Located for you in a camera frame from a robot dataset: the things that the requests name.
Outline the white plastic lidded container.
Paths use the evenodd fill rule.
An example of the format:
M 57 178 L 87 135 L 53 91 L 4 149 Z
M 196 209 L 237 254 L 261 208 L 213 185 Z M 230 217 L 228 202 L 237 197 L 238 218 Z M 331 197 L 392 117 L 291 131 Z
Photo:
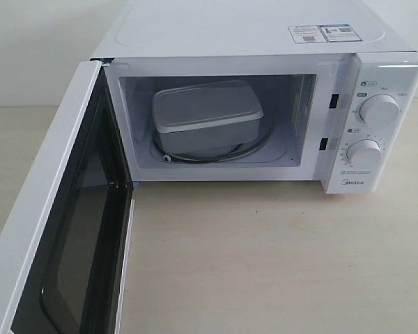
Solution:
M 214 150 L 254 141 L 264 112 L 244 81 L 221 81 L 162 90 L 154 95 L 153 120 L 169 154 Z

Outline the white microwave door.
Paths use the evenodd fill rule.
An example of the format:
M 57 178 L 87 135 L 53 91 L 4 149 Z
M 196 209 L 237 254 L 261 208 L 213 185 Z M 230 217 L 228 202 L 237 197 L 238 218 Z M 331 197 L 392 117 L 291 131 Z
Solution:
M 80 63 L 0 234 L 0 333 L 118 333 L 134 214 L 109 64 Z

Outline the white Midea microwave oven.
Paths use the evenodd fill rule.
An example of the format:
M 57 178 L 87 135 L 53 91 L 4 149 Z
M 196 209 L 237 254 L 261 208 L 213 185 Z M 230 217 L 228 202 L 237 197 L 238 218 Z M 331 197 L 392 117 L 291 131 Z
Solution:
M 323 24 L 349 24 L 362 40 L 295 44 L 288 30 Z M 134 183 L 315 181 L 328 194 L 370 193 L 418 86 L 418 51 L 363 1 L 129 1 L 91 58 L 109 64 Z M 152 141 L 154 95 L 233 80 L 274 120 L 269 141 L 222 163 L 164 163 Z M 400 114 L 370 127 L 359 110 L 381 94 Z M 370 168 L 346 158 L 363 139 L 382 151 Z

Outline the glass turntable plate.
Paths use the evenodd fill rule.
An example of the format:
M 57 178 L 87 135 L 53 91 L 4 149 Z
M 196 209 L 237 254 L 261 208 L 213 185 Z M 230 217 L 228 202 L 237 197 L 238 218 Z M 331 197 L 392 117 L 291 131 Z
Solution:
M 152 141 L 164 163 L 217 164 L 260 150 L 274 129 L 274 120 L 264 118 L 183 132 L 154 130 Z

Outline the lower white timer knob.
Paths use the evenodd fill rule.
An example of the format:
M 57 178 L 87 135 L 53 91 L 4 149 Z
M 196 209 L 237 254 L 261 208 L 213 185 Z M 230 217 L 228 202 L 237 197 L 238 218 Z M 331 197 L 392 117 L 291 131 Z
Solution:
M 353 167 L 370 168 L 380 161 L 382 151 L 377 142 L 363 139 L 353 143 L 346 152 L 346 158 Z

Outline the white label sticker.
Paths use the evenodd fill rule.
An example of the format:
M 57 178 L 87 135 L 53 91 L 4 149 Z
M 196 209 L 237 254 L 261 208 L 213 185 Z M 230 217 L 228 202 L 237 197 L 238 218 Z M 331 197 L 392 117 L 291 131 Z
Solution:
M 288 30 L 295 44 L 327 43 L 325 36 L 316 25 L 288 26 Z

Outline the upper white power knob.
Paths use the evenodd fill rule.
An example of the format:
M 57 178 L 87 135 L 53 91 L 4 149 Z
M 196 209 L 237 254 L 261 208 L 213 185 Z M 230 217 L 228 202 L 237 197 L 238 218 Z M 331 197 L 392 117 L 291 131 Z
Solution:
M 392 124 L 399 116 L 400 108 L 390 95 L 370 97 L 359 110 L 361 119 L 370 127 L 384 127 Z

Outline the blue label sticker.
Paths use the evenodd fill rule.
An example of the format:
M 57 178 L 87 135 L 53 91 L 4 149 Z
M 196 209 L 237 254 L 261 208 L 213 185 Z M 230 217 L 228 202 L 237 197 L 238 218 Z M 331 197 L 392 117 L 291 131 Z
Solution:
M 327 42 L 360 42 L 362 39 L 349 24 L 318 25 Z

